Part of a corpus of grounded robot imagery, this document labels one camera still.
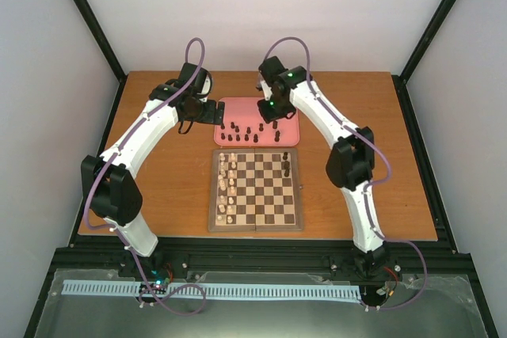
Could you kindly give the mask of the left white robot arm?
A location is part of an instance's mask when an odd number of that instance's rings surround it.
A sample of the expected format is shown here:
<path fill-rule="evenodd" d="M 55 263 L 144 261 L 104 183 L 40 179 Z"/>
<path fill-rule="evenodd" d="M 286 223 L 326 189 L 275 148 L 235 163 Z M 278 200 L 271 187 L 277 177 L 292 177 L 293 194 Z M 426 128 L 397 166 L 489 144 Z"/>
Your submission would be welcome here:
<path fill-rule="evenodd" d="M 212 79 L 184 85 L 169 80 L 152 90 L 132 125 L 97 157 L 81 164 L 83 222 L 91 230 L 108 228 L 122 239 L 126 250 L 138 254 L 136 265 L 145 275 L 159 275 L 165 257 L 155 250 L 158 238 L 142 216 L 143 197 L 135 182 L 138 171 L 160 139 L 184 122 L 220 125 L 224 103 L 208 98 Z"/>

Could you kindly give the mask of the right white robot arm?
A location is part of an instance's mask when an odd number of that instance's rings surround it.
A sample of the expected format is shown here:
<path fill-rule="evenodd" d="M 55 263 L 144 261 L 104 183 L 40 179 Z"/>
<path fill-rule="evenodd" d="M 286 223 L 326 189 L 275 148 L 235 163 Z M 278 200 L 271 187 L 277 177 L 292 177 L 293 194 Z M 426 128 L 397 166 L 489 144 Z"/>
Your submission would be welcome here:
<path fill-rule="evenodd" d="M 368 278 L 386 260 L 385 237 L 379 226 L 372 194 L 375 168 L 374 135 L 347 120 L 326 98 L 310 74 L 301 66 L 287 69 L 279 63 L 259 66 L 258 101 L 266 123 L 303 113 L 330 147 L 326 175 L 345 198 L 353 227 L 356 273 Z"/>

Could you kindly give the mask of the wooden chess board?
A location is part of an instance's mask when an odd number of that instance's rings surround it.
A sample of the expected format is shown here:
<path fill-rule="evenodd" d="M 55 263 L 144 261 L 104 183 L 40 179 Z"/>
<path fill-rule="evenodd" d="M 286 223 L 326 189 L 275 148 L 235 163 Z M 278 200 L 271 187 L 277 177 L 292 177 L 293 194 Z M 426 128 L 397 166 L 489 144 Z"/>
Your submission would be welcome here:
<path fill-rule="evenodd" d="M 290 176 L 284 177 L 283 152 L 288 152 Z M 219 154 L 226 168 L 220 168 Z M 236 154 L 236 169 L 231 168 Z M 212 155 L 208 210 L 210 232 L 284 232 L 303 229 L 298 152 L 295 148 L 219 149 Z M 222 222 L 216 217 L 223 216 Z M 227 223 L 231 215 L 232 223 Z"/>

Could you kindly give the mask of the pink plastic tray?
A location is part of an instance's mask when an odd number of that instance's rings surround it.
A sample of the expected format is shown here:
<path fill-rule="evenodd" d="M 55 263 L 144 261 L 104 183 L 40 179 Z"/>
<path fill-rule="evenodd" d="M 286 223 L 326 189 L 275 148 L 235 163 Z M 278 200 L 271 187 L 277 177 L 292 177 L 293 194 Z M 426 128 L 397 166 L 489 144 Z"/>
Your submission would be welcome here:
<path fill-rule="evenodd" d="M 265 123 L 257 108 L 257 102 L 261 98 L 256 97 L 224 97 L 220 101 L 225 103 L 225 111 L 223 116 L 223 123 L 225 130 L 221 129 L 221 124 L 215 126 L 214 142 L 218 146 L 296 146 L 299 143 L 299 119 L 296 113 L 291 119 L 277 120 L 278 128 L 273 130 L 273 122 Z M 231 122 L 235 126 L 239 126 L 240 132 L 236 133 L 231 128 Z M 264 124 L 264 131 L 259 131 L 259 124 Z M 247 135 L 246 129 L 250 127 L 251 133 L 249 141 L 245 142 L 244 137 Z M 280 141 L 275 142 L 275 133 L 280 132 Z M 221 140 L 220 136 L 224 133 L 225 140 Z M 253 142 L 254 134 L 258 134 L 258 143 Z M 228 142 L 227 136 L 232 135 L 233 141 Z M 236 135 L 241 137 L 241 141 L 235 140 Z"/>

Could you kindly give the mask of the transparent acrylic sheet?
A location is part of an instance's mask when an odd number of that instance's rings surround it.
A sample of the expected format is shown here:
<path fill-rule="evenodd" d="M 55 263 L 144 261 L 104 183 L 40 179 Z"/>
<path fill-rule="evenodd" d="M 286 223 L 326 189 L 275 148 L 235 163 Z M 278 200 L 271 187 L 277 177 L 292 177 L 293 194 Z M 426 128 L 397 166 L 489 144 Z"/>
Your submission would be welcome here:
<path fill-rule="evenodd" d="M 62 295 L 63 282 L 136 281 L 115 271 L 59 271 L 51 284 L 36 337 L 485 337 L 486 326 L 467 278 L 405 278 L 396 310 L 329 301 L 216 301 L 171 297 Z M 205 283 L 342 285 L 313 275 L 209 272 Z"/>

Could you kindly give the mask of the black aluminium frame base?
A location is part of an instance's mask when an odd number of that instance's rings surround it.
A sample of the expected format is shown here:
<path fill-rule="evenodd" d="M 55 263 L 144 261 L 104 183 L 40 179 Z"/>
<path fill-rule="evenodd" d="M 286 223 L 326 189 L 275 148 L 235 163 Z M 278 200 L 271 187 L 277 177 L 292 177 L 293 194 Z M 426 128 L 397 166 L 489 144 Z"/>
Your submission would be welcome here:
<path fill-rule="evenodd" d="M 478 282 L 470 255 L 456 253 L 440 242 L 419 242 L 417 248 L 422 256 L 406 244 L 392 244 L 387 262 L 362 275 L 354 263 L 357 254 L 351 241 L 163 237 L 154 254 L 141 263 L 150 279 L 155 272 L 172 272 L 177 279 L 206 272 L 307 273 L 370 286 L 383 284 L 388 271 L 399 265 L 402 275 L 416 279 L 428 272 L 429 276 L 462 275 L 471 283 Z"/>

